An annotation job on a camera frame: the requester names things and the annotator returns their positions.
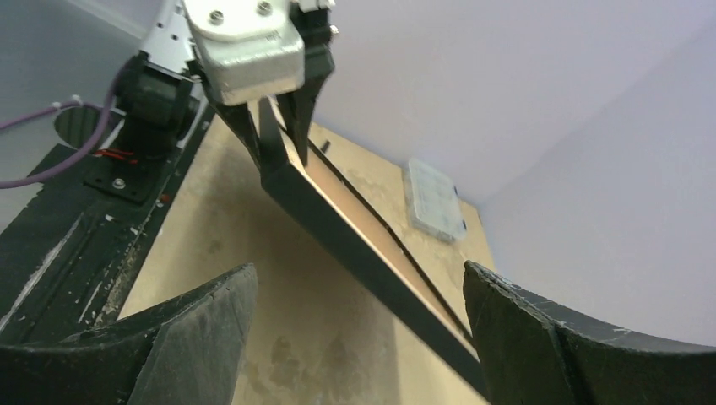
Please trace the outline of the brown backing board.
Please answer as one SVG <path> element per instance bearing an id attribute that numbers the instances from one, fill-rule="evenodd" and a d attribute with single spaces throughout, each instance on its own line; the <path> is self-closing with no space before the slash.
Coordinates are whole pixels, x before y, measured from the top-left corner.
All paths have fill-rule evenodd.
<path id="1" fill-rule="evenodd" d="M 435 352 L 474 356 L 459 317 L 361 195 L 315 151 L 303 166 L 285 135 L 278 144 L 283 162 L 264 180 L 272 198 Z"/>

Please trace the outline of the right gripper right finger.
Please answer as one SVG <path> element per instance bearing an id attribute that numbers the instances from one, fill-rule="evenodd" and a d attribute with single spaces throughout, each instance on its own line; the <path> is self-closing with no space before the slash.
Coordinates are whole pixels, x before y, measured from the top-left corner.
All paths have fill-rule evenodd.
<path id="1" fill-rule="evenodd" d="M 476 262 L 463 294 L 492 404 L 712 404 L 715 349 L 636 332 L 531 292 Z"/>

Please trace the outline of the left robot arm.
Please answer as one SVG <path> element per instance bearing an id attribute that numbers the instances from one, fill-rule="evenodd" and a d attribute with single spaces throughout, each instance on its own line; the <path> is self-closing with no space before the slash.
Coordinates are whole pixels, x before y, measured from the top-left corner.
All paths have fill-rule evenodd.
<path id="1" fill-rule="evenodd" d="M 306 164 L 317 97 L 334 71 L 333 7 L 331 1 L 169 1 L 167 17 L 118 77 L 125 129 L 138 134 L 127 150 L 168 153 L 207 100 L 260 159 L 248 105 L 271 97 Z"/>

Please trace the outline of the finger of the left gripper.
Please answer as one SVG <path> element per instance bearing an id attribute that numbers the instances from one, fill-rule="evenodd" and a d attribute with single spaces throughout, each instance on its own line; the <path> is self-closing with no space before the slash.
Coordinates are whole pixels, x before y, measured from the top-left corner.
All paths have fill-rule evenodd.
<path id="1" fill-rule="evenodd" d="M 261 168 L 261 147 L 258 131 L 255 126 L 248 103 L 225 105 L 207 90 L 207 100 L 215 114 L 231 130 L 244 145 L 258 169 Z"/>
<path id="2" fill-rule="evenodd" d="M 299 89 L 278 95 L 277 101 L 286 134 L 296 147 L 301 163 L 307 165 L 309 132 L 317 99 L 335 68 L 330 49 L 334 34 L 327 6 L 303 11 L 293 5 L 290 21 L 304 43 L 304 84 Z"/>

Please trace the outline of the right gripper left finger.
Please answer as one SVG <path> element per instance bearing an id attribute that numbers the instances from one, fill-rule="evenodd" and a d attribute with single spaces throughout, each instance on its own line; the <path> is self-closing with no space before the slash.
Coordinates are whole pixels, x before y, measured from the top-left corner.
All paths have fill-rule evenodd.
<path id="1" fill-rule="evenodd" d="M 247 263 L 55 342 L 1 347 L 4 404 L 229 404 L 257 303 Z"/>

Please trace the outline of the black wooden picture frame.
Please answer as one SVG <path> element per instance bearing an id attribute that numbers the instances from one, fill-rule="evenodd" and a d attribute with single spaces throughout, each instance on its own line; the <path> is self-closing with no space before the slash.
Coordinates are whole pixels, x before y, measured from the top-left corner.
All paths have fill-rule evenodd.
<path id="1" fill-rule="evenodd" d="M 304 165 L 258 102 L 263 189 L 475 392 L 488 396 L 471 333 L 407 246 L 339 169 L 310 144 Z"/>

